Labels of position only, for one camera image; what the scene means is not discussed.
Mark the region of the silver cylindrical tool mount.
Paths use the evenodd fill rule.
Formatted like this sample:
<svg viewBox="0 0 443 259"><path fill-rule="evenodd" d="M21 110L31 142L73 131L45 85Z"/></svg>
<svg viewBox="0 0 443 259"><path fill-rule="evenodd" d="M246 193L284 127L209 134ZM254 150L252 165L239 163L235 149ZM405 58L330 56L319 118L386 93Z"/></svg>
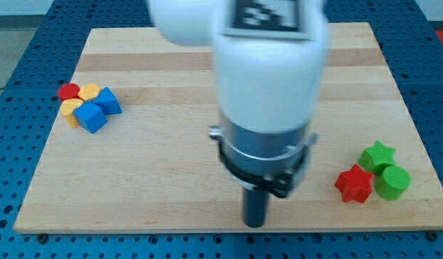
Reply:
<svg viewBox="0 0 443 259"><path fill-rule="evenodd" d="M219 159L227 173L242 188L265 190L284 199L306 177L318 139L306 125L264 133L241 127L224 114L220 119L208 134L218 142Z"/></svg>

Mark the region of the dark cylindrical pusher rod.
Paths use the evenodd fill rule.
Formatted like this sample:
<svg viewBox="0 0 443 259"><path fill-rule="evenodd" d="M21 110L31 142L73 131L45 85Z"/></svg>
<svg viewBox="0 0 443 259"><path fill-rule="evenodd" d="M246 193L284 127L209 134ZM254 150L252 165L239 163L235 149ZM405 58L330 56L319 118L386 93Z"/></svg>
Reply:
<svg viewBox="0 0 443 259"><path fill-rule="evenodd" d="M264 225L269 201L269 192L257 189L243 189L243 221L251 228Z"/></svg>

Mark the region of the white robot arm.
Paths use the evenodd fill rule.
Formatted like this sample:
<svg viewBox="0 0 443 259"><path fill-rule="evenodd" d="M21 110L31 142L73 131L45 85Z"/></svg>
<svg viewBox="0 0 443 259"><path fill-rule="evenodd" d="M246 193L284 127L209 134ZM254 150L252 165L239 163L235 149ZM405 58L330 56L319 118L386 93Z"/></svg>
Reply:
<svg viewBox="0 0 443 259"><path fill-rule="evenodd" d="M213 52L219 157L244 189L243 220L264 224L270 196L306 175L308 131L328 56L323 1L149 1L153 25L181 46Z"/></svg>

